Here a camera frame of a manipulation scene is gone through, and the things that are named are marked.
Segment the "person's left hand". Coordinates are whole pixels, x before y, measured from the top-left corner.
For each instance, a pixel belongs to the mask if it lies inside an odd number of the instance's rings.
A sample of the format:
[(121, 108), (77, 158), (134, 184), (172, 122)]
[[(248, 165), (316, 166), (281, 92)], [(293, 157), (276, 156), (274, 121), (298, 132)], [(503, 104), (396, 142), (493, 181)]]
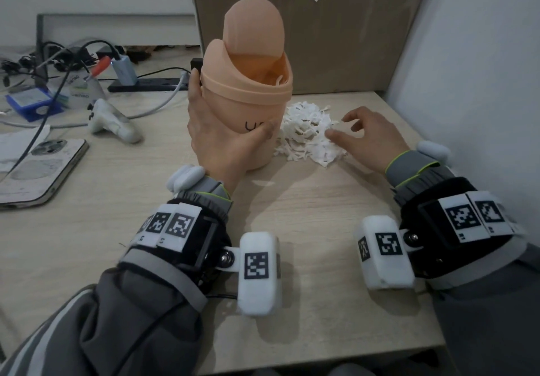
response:
[[(211, 111), (203, 97), (200, 74), (193, 70), (188, 84), (188, 133), (198, 164), (206, 174), (221, 182), (229, 195), (233, 195), (248, 171), (251, 156), (257, 149), (238, 149), (234, 139), (239, 134), (226, 127)], [(280, 122), (274, 122), (274, 132)]]

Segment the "person's right hand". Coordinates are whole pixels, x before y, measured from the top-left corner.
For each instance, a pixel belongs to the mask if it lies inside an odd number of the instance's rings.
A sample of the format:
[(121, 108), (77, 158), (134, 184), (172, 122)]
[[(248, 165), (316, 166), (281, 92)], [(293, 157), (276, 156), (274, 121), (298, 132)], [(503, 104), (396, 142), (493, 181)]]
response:
[(382, 114), (362, 106), (342, 118), (342, 122), (351, 121), (355, 123), (350, 130), (364, 131), (364, 134), (362, 137), (354, 136), (354, 150), (346, 152), (371, 171), (384, 174), (397, 157), (410, 151), (396, 126)]

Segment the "peach plastic mini trash bin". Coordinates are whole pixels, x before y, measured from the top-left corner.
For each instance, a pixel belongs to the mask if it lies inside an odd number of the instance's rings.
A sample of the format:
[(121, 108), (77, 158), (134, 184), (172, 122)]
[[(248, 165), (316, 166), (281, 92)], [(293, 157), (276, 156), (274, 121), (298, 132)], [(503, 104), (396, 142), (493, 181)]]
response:
[(292, 98), (293, 72), (284, 47), (284, 24), (274, 4), (239, 0), (225, 14), (222, 38), (212, 40), (204, 54), (202, 95), (227, 128), (245, 134), (268, 120), (278, 123), (250, 157), (249, 171), (271, 161)]

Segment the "person's right forearm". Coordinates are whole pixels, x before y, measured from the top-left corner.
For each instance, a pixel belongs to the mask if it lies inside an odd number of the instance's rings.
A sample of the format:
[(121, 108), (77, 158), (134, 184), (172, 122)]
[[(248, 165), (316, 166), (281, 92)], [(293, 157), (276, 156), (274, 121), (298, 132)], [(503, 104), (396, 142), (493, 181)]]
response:
[(407, 150), (384, 175), (461, 376), (540, 376), (540, 247), (495, 195)]

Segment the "person's left forearm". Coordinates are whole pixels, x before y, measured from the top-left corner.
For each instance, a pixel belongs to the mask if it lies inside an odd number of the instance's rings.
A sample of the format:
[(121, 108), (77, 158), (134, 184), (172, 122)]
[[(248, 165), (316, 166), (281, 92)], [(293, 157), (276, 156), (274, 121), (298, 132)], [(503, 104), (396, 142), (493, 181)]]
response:
[(202, 312), (220, 276), (231, 196), (220, 180), (177, 176), (139, 229), (168, 234), (182, 250), (133, 239), (97, 284), (71, 297), (0, 367), (0, 376), (194, 376)]

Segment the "pile of white paper shreds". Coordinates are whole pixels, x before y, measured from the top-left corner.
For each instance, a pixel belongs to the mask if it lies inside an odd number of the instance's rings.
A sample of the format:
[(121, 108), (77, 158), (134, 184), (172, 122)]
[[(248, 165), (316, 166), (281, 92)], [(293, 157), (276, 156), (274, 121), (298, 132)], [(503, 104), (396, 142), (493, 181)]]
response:
[(288, 105), (283, 115), (274, 156), (285, 156), (287, 161), (308, 160), (327, 168), (347, 152), (325, 135), (340, 123), (333, 120), (330, 106), (320, 107), (309, 101)]

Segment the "brown cardboard box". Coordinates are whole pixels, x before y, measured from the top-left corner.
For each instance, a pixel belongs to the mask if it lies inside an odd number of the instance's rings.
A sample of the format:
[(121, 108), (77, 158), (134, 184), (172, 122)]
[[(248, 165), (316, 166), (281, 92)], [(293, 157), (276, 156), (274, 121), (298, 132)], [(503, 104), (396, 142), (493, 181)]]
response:
[[(194, 0), (202, 50), (239, 0)], [(385, 91), (422, 0), (269, 0), (285, 26), (294, 94)]]

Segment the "black power strip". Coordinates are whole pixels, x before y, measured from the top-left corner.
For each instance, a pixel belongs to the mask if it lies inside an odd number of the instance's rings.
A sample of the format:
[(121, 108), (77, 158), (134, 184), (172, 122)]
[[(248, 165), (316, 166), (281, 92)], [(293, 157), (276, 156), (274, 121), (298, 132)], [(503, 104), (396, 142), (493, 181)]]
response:
[(107, 90), (110, 93), (133, 93), (133, 92), (172, 92), (188, 90), (188, 80), (180, 78), (143, 78), (134, 85), (122, 85), (119, 80), (114, 80)]

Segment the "black wrist rig with markers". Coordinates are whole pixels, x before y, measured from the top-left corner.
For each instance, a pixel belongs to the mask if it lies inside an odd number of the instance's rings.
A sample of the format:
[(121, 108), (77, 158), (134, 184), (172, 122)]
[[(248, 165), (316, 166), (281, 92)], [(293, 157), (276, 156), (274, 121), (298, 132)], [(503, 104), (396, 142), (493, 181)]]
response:
[(413, 288), (416, 279), (450, 290), (518, 260), (528, 241), (502, 202), (449, 167), (450, 150), (421, 141), (391, 163), (401, 222), (368, 216), (354, 232), (369, 290)]
[(279, 240), (269, 232), (243, 234), (233, 247), (226, 230), (232, 201), (222, 182), (201, 166), (184, 165), (166, 183), (173, 199), (149, 216), (119, 263), (153, 274), (201, 312), (219, 272), (238, 273), (242, 315), (261, 317), (281, 307)]

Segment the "white game controller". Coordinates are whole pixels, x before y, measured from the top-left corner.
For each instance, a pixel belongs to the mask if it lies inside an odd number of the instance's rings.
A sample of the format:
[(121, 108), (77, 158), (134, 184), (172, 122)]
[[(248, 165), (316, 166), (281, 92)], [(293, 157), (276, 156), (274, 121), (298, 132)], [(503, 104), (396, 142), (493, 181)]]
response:
[(128, 144), (137, 144), (143, 140), (142, 134), (130, 120), (106, 100), (97, 99), (89, 108), (91, 113), (87, 128), (90, 133), (107, 131)]

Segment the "pale blue charger adapter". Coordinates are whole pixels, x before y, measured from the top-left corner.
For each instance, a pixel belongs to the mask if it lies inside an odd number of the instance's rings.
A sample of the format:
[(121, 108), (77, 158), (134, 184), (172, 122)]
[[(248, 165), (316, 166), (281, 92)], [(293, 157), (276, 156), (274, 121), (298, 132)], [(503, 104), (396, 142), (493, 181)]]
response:
[(119, 59), (113, 58), (111, 66), (120, 86), (135, 86), (138, 83), (138, 76), (128, 55), (121, 55)]

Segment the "smartphone in patterned case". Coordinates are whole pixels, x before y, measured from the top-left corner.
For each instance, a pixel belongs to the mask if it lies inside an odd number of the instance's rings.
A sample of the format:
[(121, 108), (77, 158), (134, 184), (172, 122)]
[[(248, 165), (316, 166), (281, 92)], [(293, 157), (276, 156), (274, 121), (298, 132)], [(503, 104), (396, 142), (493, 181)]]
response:
[(89, 149), (85, 139), (38, 144), (0, 182), (0, 210), (26, 209), (49, 202)]

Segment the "blue plastic box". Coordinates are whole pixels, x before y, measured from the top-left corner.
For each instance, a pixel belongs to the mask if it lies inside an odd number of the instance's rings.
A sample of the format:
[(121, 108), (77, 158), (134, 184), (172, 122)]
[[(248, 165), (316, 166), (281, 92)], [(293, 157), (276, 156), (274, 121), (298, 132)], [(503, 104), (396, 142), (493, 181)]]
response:
[(9, 93), (5, 99), (19, 116), (30, 123), (64, 112), (62, 104), (53, 100), (53, 96), (41, 88)]

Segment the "grey metal frame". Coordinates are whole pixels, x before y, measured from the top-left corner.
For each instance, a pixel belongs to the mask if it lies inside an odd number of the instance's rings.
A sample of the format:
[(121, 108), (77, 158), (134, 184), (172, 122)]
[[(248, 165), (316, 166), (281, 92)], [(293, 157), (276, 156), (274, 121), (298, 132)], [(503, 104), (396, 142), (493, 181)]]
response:
[(194, 14), (43, 13), (36, 18), (36, 52), (45, 42), (80, 47), (90, 52), (104, 46), (200, 46)]

